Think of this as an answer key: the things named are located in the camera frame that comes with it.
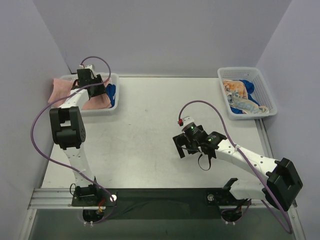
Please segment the pink towel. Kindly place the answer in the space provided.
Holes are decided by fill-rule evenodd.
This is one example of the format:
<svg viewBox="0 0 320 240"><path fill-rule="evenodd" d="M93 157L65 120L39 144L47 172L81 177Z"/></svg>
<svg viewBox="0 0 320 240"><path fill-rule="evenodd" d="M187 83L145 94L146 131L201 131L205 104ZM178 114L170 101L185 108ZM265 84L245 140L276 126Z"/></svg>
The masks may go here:
<svg viewBox="0 0 320 240"><path fill-rule="evenodd" d="M54 78L53 91L48 100L48 103L50 104L58 99L69 96L73 83L74 80ZM106 93L104 93L102 95L91 97L90 100L84 104L82 110L108 109L111 107L111 100L109 96Z"/></svg>

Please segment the orange patterned towel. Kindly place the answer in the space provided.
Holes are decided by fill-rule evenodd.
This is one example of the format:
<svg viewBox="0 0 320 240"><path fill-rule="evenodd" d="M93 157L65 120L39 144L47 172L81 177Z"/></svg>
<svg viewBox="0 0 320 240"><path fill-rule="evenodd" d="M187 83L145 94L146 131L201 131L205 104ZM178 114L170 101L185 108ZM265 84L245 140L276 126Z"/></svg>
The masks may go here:
<svg viewBox="0 0 320 240"><path fill-rule="evenodd" d="M260 105L251 94L255 90L253 83L247 80L222 80L224 92L231 111L234 114L267 114L269 109Z"/></svg>

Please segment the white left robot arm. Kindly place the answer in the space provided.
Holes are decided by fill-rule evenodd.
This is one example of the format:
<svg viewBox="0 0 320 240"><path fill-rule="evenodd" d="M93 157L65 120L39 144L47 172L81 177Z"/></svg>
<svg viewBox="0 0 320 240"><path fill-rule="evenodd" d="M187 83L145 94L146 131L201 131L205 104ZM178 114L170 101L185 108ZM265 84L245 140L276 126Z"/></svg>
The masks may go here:
<svg viewBox="0 0 320 240"><path fill-rule="evenodd" d="M77 70L77 79L72 84L70 96L62 105L49 111L53 141L69 160L75 177L73 197L81 202L96 203L102 198L85 154L86 130L81 109L91 98L105 92L101 75L95 73L92 65L82 66Z"/></svg>

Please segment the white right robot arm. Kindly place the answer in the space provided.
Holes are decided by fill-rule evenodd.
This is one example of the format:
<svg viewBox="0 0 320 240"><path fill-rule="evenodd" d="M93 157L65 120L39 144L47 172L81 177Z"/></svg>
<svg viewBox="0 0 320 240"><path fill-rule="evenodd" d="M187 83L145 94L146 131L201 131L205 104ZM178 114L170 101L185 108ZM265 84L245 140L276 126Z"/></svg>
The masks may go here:
<svg viewBox="0 0 320 240"><path fill-rule="evenodd" d="M202 125L195 125L194 122L172 139L181 158L185 157L184 150L192 155L200 153L209 160L215 158L226 161L257 177L257 182L236 180L231 184L229 191L237 200L267 201L276 209L287 212L303 187L291 160L277 160L257 154L231 143L221 133L206 133Z"/></svg>

